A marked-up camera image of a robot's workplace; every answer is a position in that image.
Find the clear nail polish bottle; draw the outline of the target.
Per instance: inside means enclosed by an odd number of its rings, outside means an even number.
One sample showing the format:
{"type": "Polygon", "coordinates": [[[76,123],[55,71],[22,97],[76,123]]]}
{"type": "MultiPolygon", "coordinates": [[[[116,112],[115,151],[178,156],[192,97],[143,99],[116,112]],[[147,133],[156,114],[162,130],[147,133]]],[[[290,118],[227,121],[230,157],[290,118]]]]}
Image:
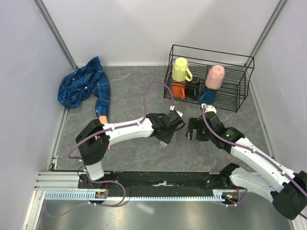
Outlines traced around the clear nail polish bottle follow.
{"type": "Polygon", "coordinates": [[[164,143],[164,142],[160,142],[160,144],[161,144],[161,146],[163,146],[163,147],[166,147],[167,146],[167,144],[166,143],[164,143]]]}

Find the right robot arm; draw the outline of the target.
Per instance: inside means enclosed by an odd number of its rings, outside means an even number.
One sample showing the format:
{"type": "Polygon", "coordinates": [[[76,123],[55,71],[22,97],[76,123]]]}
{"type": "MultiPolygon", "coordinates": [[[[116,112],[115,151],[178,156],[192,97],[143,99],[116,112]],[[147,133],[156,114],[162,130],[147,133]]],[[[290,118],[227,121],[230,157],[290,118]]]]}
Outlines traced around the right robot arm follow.
{"type": "Polygon", "coordinates": [[[234,127],[225,127],[214,111],[199,118],[191,117],[186,136],[192,139],[196,132],[198,141],[210,141],[254,169],[253,175],[239,166],[220,176],[224,188],[243,187],[269,200],[285,218],[294,220],[307,206],[307,174],[295,172],[258,149],[245,135],[234,127]]]}

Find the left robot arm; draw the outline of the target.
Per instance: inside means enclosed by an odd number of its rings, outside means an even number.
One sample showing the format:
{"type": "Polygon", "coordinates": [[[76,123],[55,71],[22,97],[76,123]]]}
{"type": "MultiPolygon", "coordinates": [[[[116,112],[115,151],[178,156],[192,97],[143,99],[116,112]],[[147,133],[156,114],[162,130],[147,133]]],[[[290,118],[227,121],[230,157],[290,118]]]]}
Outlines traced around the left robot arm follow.
{"type": "Polygon", "coordinates": [[[92,120],[75,138],[81,159],[89,174],[89,184],[101,188],[105,184],[102,159],[110,145],[134,138],[155,137],[169,144],[174,133],[184,127],[182,113],[173,110],[168,114],[149,113],[136,120],[101,124],[92,120]]]}

